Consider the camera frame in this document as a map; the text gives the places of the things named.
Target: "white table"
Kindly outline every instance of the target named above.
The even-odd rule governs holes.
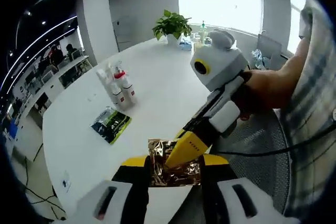
[[[41,89],[35,95],[31,95],[25,104],[23,104],[25,108],[21,115],[17,118],[18,130],[16,133],[14,145],[19,150],[19,152],[25,155],[30,161],[34,161],[34,158],[38,153],[43,140],[42,131],[36,125],[35,121],[30,117],[29,112],[43,93],[48,96],[51,102],[54,102],[56,97],[64,91],[64,87],[61,85],[59,78],[77,64],[80,64],[83,61],[87,61],[88,58],[89,56],[79,57],[61,68],[41,87]]]
[[[190,51],[152,39],[108,59],[122,60],[138,99],[125,112],[132,122],[113,145],[90,127],[106,106],[112,106],[96,75],[107,61],[76,80],[48,108],[43,118],[46,163],[68,216],[90,189],[111,180],[123,161],[148,154],[148,138],[173,139],[204,104],[209,91],[194,74],[191,57]],[[65,171],[71,182],[68,192],[61,185]],[[145,223],[168,223],[190,189],[149,188]]]

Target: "hand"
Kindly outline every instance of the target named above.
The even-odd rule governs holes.
[[[241,120],[248,120],[251,114],[263,113],[287,105],[292,91],[277,71],[250,70],[242,73],[246,83],[232,96],[239,107]]]

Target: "black cable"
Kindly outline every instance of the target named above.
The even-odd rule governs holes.
[[[38,203],[41,203],[41,202],[45,202],[45,201],[47,201],[48,199],[53,198],[53,197],[54,197],[54,195],[51,195],[51,196],[49,196],[48,198],[46,198],[46,199],[44,199],[44,200],[40,200],[40,201],[37,201],[37,202],[33,202],[33,203],[31,203],[31,204],[33,205],[33,204],[38,204]]]
[[[26,181],[26,187],[27,187],[28,180],[29,180],[29,177],[28,177],[28,168],[27,168],[27,157],[25,157],[25,167],[26,167],[26,176],[27,176],[27,181]]]
[[[58,217],[57,217],[57,215],[56,215],[56,213],[55,213],[55,211],[54,211],[54,209],[53,209],[52,207],[51,207],[51,210],[53,211],[53,213],[54,213],[56,219],[58,219]]]
[[[49,196],[49,197],[46,198],[46,199],[45,199],[45,198],[42,198],[41,196],[37,195],[34,191],[32,191],[31,189],[29,189],[29,188],[27,187],[27,185],[28,185],[28,179],[29,179],[29,177],[28,177],[28,169],[27,169],[27,158],[25,158],[25,168],[26,168],[26,175],[27,175],[27,182],[26,182],[25,190],[31,191],[36,197],[42,199],[42,201],[40,201],[40,202],[44,202],[44,201],[46,201],[46,202],[48,202],[48,203],[54,205],[55,207],[58,207],[60,210],[62,210],[62,211],[66,214],[66,212],[65,212],[61,207],[57,206],[56,204],[54,204],[54,203],[52,203],[52,202],[50,202],[50,201],[48,200],[49,198],[51,198],[51,196]]]
[[[283,148],[283,149],[276,150],[276,151],[264,152],[264,153],[241,153],[241,152],[221,152],[221,151],[218,151],[218,153],[226,154],[226,155],[237,155],[237,156],[243,156],[243,157],[264,157],[264,156],[277,155],[277,154],[281,154],[281,153],[291,152],[291,151],[296,150],[298,148],[301,148],[301,147],[303,147],[307,144],[310,144],[310,143],[322,138],[323,136],[328,135],[330,132],[332,132],[335,129],[336,129],[336,123],[332,124],[331,126],[326,128],[324,131],[321,131],[321,132],[317,133],[316,135],[314,135],[310,139],[308,139],[306,141],[303,141],[302,143],[295,144],[295,145],[292,145],[290,147]]]
[[[58,207],[60,210],[62,210],[64,213],[66,213],[61,207],[57,206],[56,204],[50,202],[49,200],[47,200],[47,199],[45,199],[45,198],[42,198],[41,196],[38,196],[34,191],[30,190],[29,188],[26,187],[26,189],[27,189],[28,191],[32,192],[32,193],[33,193],[35,196],[37,196],[38,198],[40,198],[40,199],[42,199],[42,200],[44,200],[44,201],[46,201],[46,202],[48,202],[48,203],[54,205],[55,207]]]

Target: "white pillar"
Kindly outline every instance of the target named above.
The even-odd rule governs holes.
[[[109,0],[77,0],[76,13],[84,49],[92,65],[118,53]]]

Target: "green package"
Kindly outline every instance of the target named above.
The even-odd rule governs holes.
[[[131,118],[111,107],[100,113],[91,127],[109,144],[113,144],[130,124]]]

